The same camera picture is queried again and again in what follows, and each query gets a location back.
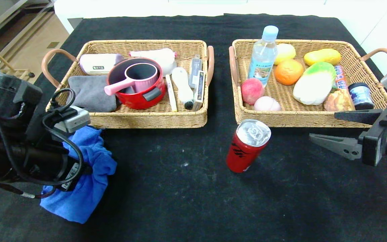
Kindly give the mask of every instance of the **dark blue jar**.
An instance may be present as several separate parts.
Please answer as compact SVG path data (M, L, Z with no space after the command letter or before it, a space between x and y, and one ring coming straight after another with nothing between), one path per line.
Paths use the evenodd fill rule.
M359 82L349 86L350 97L356 110L373 109L374 103L368 85Z

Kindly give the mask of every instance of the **red soda can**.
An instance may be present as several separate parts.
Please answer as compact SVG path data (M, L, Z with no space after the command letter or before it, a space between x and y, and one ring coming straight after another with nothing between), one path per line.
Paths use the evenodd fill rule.
M236 173L246 171L267 146L270 128L261 121L246 119L238 125L226 157L229 169Z

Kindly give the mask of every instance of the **wicker basket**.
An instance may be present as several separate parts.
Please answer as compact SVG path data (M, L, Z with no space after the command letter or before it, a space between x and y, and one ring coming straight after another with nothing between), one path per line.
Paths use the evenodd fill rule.
M271 73L265 88L265 95L274 98L281 105L281 111L255 111L252 106L243 103L240 85L247 78L253 44L257 40L235 40L229 47L232 90L234 95L235 119L239 124L245 119L257 119L270 127L370 127L367 124L338 120L334 112L324 111L324 106L309 106L299 103L293 98L293 85L282 85ZM387 107L387 93L377 78L368 68L365 60L378 51L387 53L387 49L377 49L361 57L355 48L344 41L329 40L277 40L277 43L289 43L296 50L295 60L304 63L306 53L322 48L333 48L340 52L347 84L355 82L367 83L376 109Z
M91 112L91 125L96 128L199 128L207 123L207 108L209 104L209 84L214 70L213 47L207 48L201 40L94 40L86 43L77 58L62 49L51 50L43 58L42 69L44 75L57 87L57 90L69 87L68 78L76 75L86 75L81 70L78 60L83 54L119 53L124 57L129 56L129 51L151 50L170 48L177 52L177 66L189 70L190 60L199 54L203 60L203 71L207 72L207 82L203 107L198 111L187 110L178 100L178 89L174 87L178 112L171 112L168 92L164 98L149 109L136 110L120 105L115 112ZM48 72L47 64L55 53L61 52L68 56L74 63L59 84ZM68 98L65 92L57 99L64 104Z

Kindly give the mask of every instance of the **gray cloth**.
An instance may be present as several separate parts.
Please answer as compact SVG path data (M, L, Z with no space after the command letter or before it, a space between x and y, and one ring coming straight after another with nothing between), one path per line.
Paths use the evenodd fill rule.
M115 95L104 92L107 75L72 76L68 79L70 88L76 93L74 106L89 112L111 112L116 109Z

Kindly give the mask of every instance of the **bottle label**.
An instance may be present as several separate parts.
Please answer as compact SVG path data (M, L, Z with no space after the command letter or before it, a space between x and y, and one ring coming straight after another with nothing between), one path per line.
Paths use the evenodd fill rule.
M355 87L350 90L350 95L354 105L358 105L360 103L373 103L370 96L370 89L368 87Z
M272 70L273 62L260 62L252 57L249 67L249 78L258 78L262 85L266 86Z

